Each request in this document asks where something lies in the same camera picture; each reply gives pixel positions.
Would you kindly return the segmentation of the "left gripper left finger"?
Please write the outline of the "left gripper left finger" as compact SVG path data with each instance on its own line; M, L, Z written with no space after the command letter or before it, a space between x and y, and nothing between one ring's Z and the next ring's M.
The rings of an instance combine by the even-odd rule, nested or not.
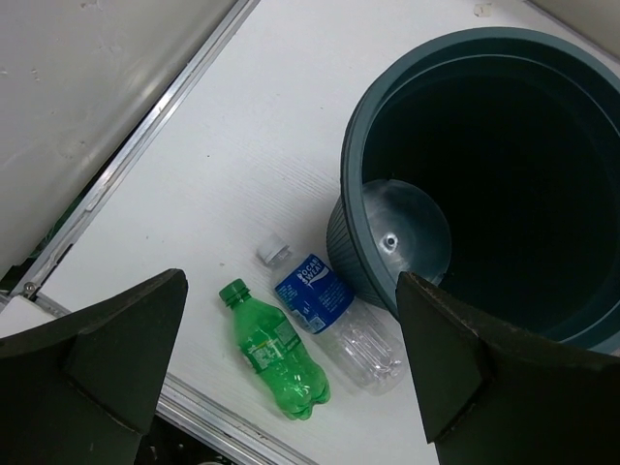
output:
M150 430L188 281L168 269L1 340L4 464L131 464Z

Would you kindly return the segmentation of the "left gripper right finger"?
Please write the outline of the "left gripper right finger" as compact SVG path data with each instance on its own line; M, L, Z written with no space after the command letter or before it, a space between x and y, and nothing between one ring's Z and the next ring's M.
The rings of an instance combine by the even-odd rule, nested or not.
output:
M619 360L551 341L403 273L397 309L443 464L615 464Z

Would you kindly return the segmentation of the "green plastic soda bottle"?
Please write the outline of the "green plastic soda bottle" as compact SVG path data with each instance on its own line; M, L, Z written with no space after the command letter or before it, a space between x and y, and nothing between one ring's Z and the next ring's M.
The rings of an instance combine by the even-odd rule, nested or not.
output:
M330 400L330 385L287 316L251 296L241 279L231 281L219 296L232 311L235 344L279 410L288 419L310 419L315 406Z

